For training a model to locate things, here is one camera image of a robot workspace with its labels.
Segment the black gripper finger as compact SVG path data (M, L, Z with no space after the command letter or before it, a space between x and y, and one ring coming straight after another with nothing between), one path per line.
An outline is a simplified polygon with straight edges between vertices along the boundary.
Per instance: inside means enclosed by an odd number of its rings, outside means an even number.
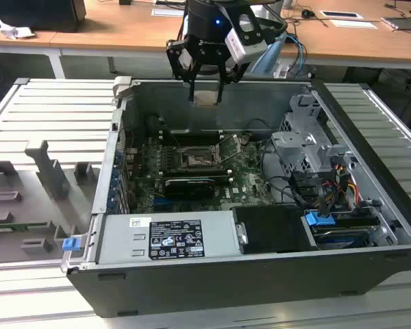
M219 72L219 87L216 102L220 103L222 100L223 89L225 85L237 83L244 75L244 65L235 64L234 67L227 71L223 63L218 65Z
M188 100L194 100L195 91L195 79L197 76L197 61L194 56L190 55L190 64L186 69L180 62L180 56L183 51L192 51L194 46L194 40L187 35L183 40L169 40L166 43L166 54L171 66L173 76L177 80L182 80L185 83L189 83L189 96Z

